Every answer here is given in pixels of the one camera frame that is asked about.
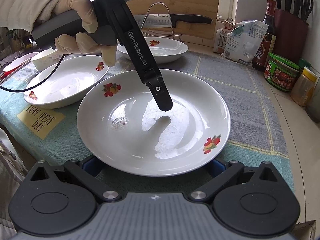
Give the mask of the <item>left white sleeve forearm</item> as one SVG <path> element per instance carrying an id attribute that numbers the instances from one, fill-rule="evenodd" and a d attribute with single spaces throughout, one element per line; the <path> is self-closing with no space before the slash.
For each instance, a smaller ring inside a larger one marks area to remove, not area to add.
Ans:
<path id="1" fill-rule="evenodd" d="M 51 17 L 59 0 L 1 0 L 1 27 L 32 31 Z"/>

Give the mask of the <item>left gloved hand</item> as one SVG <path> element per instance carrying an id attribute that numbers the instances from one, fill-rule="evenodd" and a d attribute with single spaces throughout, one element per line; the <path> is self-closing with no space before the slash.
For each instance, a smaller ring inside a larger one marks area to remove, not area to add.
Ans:
<path id="1" fill-rule="evenodd" d="M 54 0 L 56 4 L 52 13 L 60 15 L 69 10 L 75 10 L 82 20 L 82 27 L 87 33 L 95 33 L 98 29 L 98 21 L 90 0 Z M 103 62 L 113 67 L 116 64 L 115 46 L 102 46 L 92 40 L 88 34 L 79 32 L 75 37 L 62 34 L 55 39 L 56 48 L 64 54 L 90 54 L 101 53 Z"/>

